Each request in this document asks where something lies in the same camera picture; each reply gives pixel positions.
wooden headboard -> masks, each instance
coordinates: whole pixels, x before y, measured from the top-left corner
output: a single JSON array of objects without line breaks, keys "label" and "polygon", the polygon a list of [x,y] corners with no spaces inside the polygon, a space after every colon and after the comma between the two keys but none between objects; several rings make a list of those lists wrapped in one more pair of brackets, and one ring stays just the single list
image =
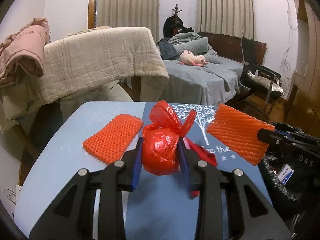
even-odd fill
[{"label": "wooden headboard", "polygon": [[[218,56],[242,62],[241,38],[231,37],[223,34],[199,33],[201,37],[208,37],[208,43]],[[267,44],[255,41],[257,64],[263,65],[264,54]]]}]

metal screw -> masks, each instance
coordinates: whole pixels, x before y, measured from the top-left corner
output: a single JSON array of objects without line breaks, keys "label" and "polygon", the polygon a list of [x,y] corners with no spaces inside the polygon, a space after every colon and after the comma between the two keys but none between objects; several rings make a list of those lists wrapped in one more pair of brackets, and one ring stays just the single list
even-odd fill
[{"label": "metal screw", "polygon": [[204,168],[205,166],[207,166],[207,162],[206,161],[198,161],[198,166]]},{"label": "metal screw", "polygon": [[243,175],[243,171],[241,169],[235,169],[233,173],[239,177]]},{"label": "metal screw", "polygon": [[78,171],[78,175],[79,176],[84,176],[86,174],[87,174],[87,170],[86,169],[79,169],[79,171]]},{"label": "metal screw", "polygon": [[122,166],[124,165],[124,161],[121,161],[121,160],[115,161],[114,165],[115,165],[116,167],[122,167]]}]

blue table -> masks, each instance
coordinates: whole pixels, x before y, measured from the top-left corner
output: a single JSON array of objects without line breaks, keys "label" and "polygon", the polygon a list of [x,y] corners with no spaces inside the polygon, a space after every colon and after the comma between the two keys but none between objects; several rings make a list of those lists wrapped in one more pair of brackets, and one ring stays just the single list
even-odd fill
[{"label": "blue table", "polygon": [[[118,114],[131,114],[141,118],[145,125],[149,124],[148,116],[153,105],[142,102],[88,102],[82,105],[52,137],[24,182],[14,213],[14,221],[21,231],[29,236],[41,214],[79,169],[87,168],[92,172],[105,168],[104,163],[82,148],[85,139],[102,129]],[[182,121],[190,109],[196,109],[196,123],[187,137],[216,155],[218,169],[232,171],[241,168],[270,201],[259,169],[205,132],[206,125],[214,118],[214,106],[172,106]],[[128,150],[135,148],[137,139],[138,136]],[[97,191],[94,239],[98,239],[99,196],[100,192]],[[198,201],[198,198],[189,199],[179,173],[155,176],[142,169],[137,189],[132,193],[123,192],[127,239],[194,239]],[[228,221],[225,203],[223,210],[226,239]]]}]

stuffed animal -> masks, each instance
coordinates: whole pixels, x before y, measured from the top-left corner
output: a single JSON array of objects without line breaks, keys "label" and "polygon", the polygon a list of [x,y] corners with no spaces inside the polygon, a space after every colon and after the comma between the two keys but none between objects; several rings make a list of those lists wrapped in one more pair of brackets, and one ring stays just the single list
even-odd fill
[{"label": "stuffed animal", "polygon": [[209,63],[209,61],[205,60],[204,56],[195,56],[191,51],[185,50],[180,55],[180,64],[185,64],[189,66],[199,66],[204,67],[205,64]]}]

beige curtain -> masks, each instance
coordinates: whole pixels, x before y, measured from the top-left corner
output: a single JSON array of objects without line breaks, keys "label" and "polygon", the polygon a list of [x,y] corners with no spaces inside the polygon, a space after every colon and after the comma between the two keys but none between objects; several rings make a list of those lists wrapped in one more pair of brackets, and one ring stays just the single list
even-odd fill
[{"label": "beige curtain", "polygon": [[142,26],[159,41],[159,0],[98,0],[97,26]]},{"label": "beige curtain", "polygon": [[201,32],[254,38],[253,0],[199,0]]}]

